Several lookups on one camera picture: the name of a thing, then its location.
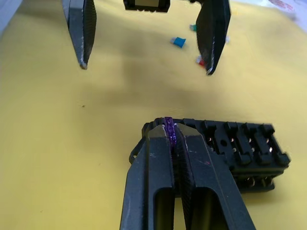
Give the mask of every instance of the small plastic piece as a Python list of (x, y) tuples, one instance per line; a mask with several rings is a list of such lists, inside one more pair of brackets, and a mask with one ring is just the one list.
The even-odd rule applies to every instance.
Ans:
[(200, 66), (205, 67), (205, 61), (201, 58), (201, 55), (197, 57), (196, 63), (199, 64)]
[(157, 1), (136, 1), (124, 0), (126, 10), (130, 11), (150, 11), (150, 12), (164, 12), (166, 13), (170, 7), (170, 0)]
[(172, 148), (176, 144), (175, 126), (173, 119), (171, 117), (165, 117), (165, 131), (167, 133), (168, 139), (171, 143)]
[(290, 19), (294, 20), (296, 17), (296, 12), (293, 6), (281, 0), (269, 0), (274, 6), (287, 15)]
[(180, 37), (173, 37), (170, 41), (172, 44), (182, 48), (184, 43), (186, 42), (185, 38), (180, 38)]
[(196, 31), (196, 25), (190, 25), (189, 28), (191, 31)]
[(230, 42), (229, 36), (226, 36), (225, 43), (228, 44)]

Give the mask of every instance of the black plastic part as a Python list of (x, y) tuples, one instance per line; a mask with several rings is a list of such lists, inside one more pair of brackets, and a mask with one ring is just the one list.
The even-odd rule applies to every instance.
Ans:
[(78, 62), (87, 69), (96, 31), (94, 0), (62, 0), (62, 5)]
[[(227, 164), (242, 193), (274, 189), (273, 178), (289, 166), (290, 159), (286, 153), (282, 153), (270, 124), (194, 119), (174, 119), (174, 123), (187, 125), (202, 134), (209, 149)], [(164, 124), (163, 118), (146, 123), (142, 129), (143, 142), (146, 134), (161, 124)], [(137, 156), (141, 147), (137, 145), (131, 155)]]
[(255, 229), (228, 165), (193, 121), (174, 120), (174, 153), (163, 119), (145, 124), (127, 175), (120, 230), (173, 230), (176, 180), (187, 230)]
[(205, 61), (207, 75), (212, 75), (225, 45), (231, 15), (229, 2), (228, 0), (198, 1), (201, 3), (201, 11), (196, 20), (198, 49)]
[(168, 12), (170, 7), (170, 0), (158, 0), (157, 6), (144, 6), (137, 5), (135, 0), (124, 0), (124, 5), (126, 10), (132, 11), (151, 11), (151, 12)]

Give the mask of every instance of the yellow table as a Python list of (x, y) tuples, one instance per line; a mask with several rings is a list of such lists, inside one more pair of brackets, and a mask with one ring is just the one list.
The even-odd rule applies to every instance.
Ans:
[(243, 198), (257, 229), (305, 230), (307, 35), (276, 10), (231, 5), (231, 41), (207, 77), (189, 30), (198, 4), (161, 14), (97, 0), (84, 71), (61, 1), (25, 0), (0, 41), (0, 229), (119, 229), (130, 151), (145, 122), (173, 116), (273, 123), (290, 168)]

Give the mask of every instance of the blue block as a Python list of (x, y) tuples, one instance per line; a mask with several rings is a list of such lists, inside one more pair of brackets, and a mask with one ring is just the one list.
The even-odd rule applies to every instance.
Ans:
[(171, 42), (174, 45), (177, 45), (178, 47), (182, 48), (184, 43), (186, 42), (186, 39), (180, 38), (180, 37), (176, 37), (176, 38), (172, 38)]

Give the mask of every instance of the black plastic connector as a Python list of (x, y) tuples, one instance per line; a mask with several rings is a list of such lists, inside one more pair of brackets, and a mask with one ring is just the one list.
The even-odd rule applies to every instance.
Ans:
[(271, 125), (158, 118), (131, 152), (120, 230), (255, 230), (240, 191), (273, 189), (290, 162)]
[(126, 10), (168, 12), (170, 0), (124, 0)]

